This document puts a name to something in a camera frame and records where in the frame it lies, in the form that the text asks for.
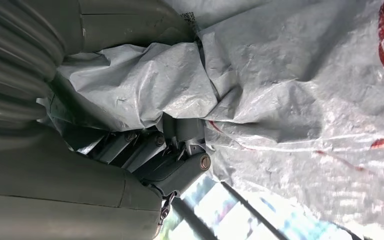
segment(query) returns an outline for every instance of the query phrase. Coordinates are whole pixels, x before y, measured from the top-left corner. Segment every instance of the bolt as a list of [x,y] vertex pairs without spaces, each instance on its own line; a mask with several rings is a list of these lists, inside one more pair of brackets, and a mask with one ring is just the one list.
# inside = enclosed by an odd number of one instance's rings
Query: bolt
[[161,147],[165,142],[166,142],[166,139],[164,138],[164,136],[159,135],[156,137],[155,144],[157,147]]
[[135,134],[133,131],[129,132],[129,133],[125,136],[125,140],[126,140],[127,142],[131,142],[131,141],[133,141],[133,139],[135,139],[135,138],[136,138],[136,134]]
[[168,211],[163,211],[163,212],[161,213],[161,217],[162,217],[163,219],[167,218],[168,215],[169,215],[169,212],[168,212]]
[[200,167],[203,171],[207,171],[211,166],[211,160],[208,155],[204,155],[200,159]]

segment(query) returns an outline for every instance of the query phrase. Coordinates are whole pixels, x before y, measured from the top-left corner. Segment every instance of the rubber bumper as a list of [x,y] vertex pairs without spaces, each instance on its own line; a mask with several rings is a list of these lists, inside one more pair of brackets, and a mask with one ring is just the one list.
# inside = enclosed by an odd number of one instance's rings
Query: rubber bumper
[[193,40],[159,0],[0,0],[0,239],[153,237],[161,195],[68,150],[36,100],[64,56]]

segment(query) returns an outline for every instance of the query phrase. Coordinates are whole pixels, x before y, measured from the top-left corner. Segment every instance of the gray tarp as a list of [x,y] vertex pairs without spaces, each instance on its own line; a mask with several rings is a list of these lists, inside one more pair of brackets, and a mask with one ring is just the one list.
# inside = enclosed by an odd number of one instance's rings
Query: gray tarp
[[162,112],[203,118],[215,178],[384,229],[384,148],[371,148],[384,138],[383,1],[168,2],[197,16],[205,68],[195,43],[122,45],[59,68],[113,116],[107,127],[149,127]]

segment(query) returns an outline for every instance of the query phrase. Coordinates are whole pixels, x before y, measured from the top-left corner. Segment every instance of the metal rod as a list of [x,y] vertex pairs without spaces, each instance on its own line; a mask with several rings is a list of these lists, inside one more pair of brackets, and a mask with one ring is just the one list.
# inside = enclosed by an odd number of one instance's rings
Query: metal rod
[[245,198],[243,198],[236,190],[234,190],[229,184],[221,182],[223,187],[233,195],[246,209],[248,209],[252,215],[254,215],[262,224],[264,224],[271,233],[273,233],[279,240],[288,240],[279,230],[277,230],[263,215],[261,215]]
[[218,240],[201,219],[195,215],[194,211],[182,199],[175,197],[171,203],[174,210],[183,217],[189,226],[195,231],[203,240]]

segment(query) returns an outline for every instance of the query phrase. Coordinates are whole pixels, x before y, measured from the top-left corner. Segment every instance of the white plastic sheet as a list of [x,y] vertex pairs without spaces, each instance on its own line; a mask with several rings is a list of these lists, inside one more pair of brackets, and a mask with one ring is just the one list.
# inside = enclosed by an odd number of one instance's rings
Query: white plastic sheet
[[[149,128],[163,112],[203,118],[217,104],[196,43],[121,45],[67,59],[59,73],[107,116],[113,131]],[[99,119],[100,112],[92,111]]]
[[277,0],[200,32],[216,178],[384,229],[382,4]]
[[384,1],[168,2],[210,26],[205,70],[194,43],[123,45],[59,69],[114,116],[108,127],[203,118],[215,178],[384,229]]

